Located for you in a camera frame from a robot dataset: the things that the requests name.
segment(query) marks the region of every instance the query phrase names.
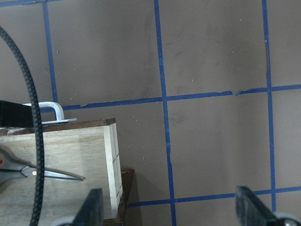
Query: cable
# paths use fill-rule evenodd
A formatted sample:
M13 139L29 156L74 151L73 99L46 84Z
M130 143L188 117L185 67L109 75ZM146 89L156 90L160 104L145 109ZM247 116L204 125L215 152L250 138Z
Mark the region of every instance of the cable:
M0 36L7 43L15 58L17 59L20 68L22 70L27 89L29 92L30 102L32 104L32 119L34 134L36 137L36 148L37 148L37 178L36 178L36 190L32 209L32 218L30 226L37 226L41 214L42 203L43 203L43 190L44 190L44 142L43 142L43 127L41 120L41 113L39 108L39 101L36 92L36 88L33 83L32 74L28 68L28 65L19 50L18 46L7 34L7 32L0 26Z
M72 223L70 223L70 224L66 223L66 224L62 224L62 225L59 225L59 226L74 226L74 224L72 224Z

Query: wooden edge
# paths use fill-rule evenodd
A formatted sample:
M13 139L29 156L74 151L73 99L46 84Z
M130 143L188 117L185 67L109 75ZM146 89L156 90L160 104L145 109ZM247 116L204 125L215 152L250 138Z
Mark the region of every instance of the wooden edge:
M115 118L106 120L96 120L96 121L83 121L83 122L73 122L73 123L61 123L43 126L43 132L52 132L60 130L69 129L82 129L97 126L109 126L116 122ZM10 135L23 135L34 133L33 128L4 128L0 129L0 136L10 136Z
M104 226L121 225L120 223L123 222L134 174L135 174L134 169L129 169L121 172L123 194L118 207L118 214L114 219L104 220L103 222Z

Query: wooden box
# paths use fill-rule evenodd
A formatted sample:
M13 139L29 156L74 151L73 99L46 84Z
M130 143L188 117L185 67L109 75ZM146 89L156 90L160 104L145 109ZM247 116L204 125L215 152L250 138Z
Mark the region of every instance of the wooden box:
M89 191L103 189L104 216L115 218L122 182L115 119L44 126L45 167L85 177L84 181L45 178L39 225L74 217ZM35 165L32 129L0 131L0 147ZM30 222L35 177L13 179L0 187L1 225Z

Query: black object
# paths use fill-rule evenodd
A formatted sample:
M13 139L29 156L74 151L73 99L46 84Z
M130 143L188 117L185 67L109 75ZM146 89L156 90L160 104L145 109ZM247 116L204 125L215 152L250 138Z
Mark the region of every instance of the black object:
M74 221L60 226L103 226L103 190L92 189Z
M32 128L32 107L0 100L0 127Z
M34 134L36 137L36 148L37 148L37 177L36 177L36 188L34 194L34 203L32 209L32 218L30 221L30 226L37 226L41 214L42 203L43 203L43 190L44 190L44 142L43 142L43 127L41 112L39 108L38 95L34 82L32 79L32 74L29 67L25 61L24 56L19 50L18 46L9 36L9 34L0 26L0 37L6 42L12 53L14 54L22 74L25 79L27 90L30 97L30 102L32 105L32 121Z
M294 219L277 218L245 186L238 186L236 190L236 215L241 226L301 226Z

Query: grid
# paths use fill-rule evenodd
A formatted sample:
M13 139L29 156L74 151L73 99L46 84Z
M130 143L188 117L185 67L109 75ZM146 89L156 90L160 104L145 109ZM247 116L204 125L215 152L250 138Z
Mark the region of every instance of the grid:
M52 56L52 45L51 45L51 36L50 36L50 26L49 26L49 17L48 17L48 5L47 2L59 1L59 0L16 0L8 2L0 2L0 7L8 6L19 6L24 4L31 4L40 2L43 5L43 15L44 15L44 25L45 25L45 36L47 41L47 51L48 51L48 63L50 69L50 79L52 87L52 97L54 102L58 102L56 85L55 85L55 71L54 71L54 62ZM176 211L175 204L181 202L194 202L194 201L204 201L204 200L216 200L216 199L225 199L225 198L234 198L235 193L229 194L217 194L217 195L206 195L206 196L197 196L197 197L187 197L187 198L175 198L174 196L174 183L173 183L173 166L170 161L171 153L171 143L170 143L170 134L169 134L169 117L168 117L168 106L169 101L175 100L186 100L186 99L196 99L196 98L207 98L207 97L219 97L219 96L232 96L232 95L245 95L252 93L267 93L268 101L268 118L269 118L269 156L270 156L270 179L271 179L271 189L268 190L259 190L255 191L255 194L270 194L272 199L272 211L276 211L276 194L285 193L285 192L294 192L301 191L301 186L297 187L287 187L287 188L276 188L276 179L275 179L275 159L274 159L274 125L273 125L273 103L272 103L272 94L276 91L282 90L291 90L291 89L301 89L301 84L296 85L286 85L286 86L272 86L272 75L271 75L271 66L270 66L270 53L269 53L269 27L268 27L268 9L267 9L267 0L262 0L262 15L263 15L263 26L264 26L264 39L266 43L267 51L267 86L262 88L253 88L245 91L240 91L236 94L232 91L224 92L208 92L208 93L196 93L188 95L178 95L178 96L168 96L166 94L166 83L165 83L165 73L164 73L164 59L162 51L162 38L161 38L161 25L160 25L160 12L159 12L159 0L154 0L154 12L155 12L155 24L156 24L156 33L157 33L157 46L158 46L158 65L160 72L160 81L161 81L161 97L154 98L144 98L144 99L134 99L134 100L122 100L114 102L105 102L105 103L91 103L85 106L82 105L67 105L63 106L64 110L78 110L78 109L87 109L87 108L99 108L99 107L109 107L109 106L119 106L119 105L136 105L143 103L155 103L161 102L163 105L163 114L164 114L164 128L165 128L165 137L166 137L166 156L167 156L167 169L168 169L168 182L169 182L169 199L166 200L153 200L145 202L137 202L129 205L131 207L138 206L150 206L150 205L161 205L161 204L170 204L171 205L171 219L172 225L176 226ZM42 112L49 112L51 110L43 109Z

